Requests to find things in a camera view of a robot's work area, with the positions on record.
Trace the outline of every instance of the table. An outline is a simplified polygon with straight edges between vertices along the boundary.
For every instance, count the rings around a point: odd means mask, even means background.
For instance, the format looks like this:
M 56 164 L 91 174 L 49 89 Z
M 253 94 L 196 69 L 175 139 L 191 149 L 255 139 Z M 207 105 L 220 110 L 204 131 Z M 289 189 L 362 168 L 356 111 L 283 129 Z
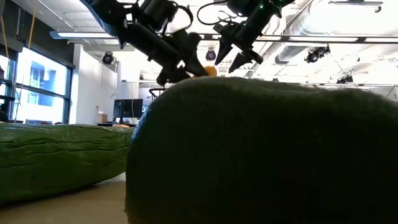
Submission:
M 85 190 L 0 208 L 1 224 L 127 224 L 124 174 Z

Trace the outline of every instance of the large cucumber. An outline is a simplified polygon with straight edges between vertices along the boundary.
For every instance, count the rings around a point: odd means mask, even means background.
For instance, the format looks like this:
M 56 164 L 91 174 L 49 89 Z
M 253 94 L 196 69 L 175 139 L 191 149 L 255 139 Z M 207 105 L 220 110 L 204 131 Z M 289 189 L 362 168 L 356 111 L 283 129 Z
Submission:
M 129 222 L 398 223 L 397 130 L 398 107 L 359 90 L 183 81 L 133 135 Z
M 132 132 L 0 123 L 0 204 L 79 189 L 123 173 Z

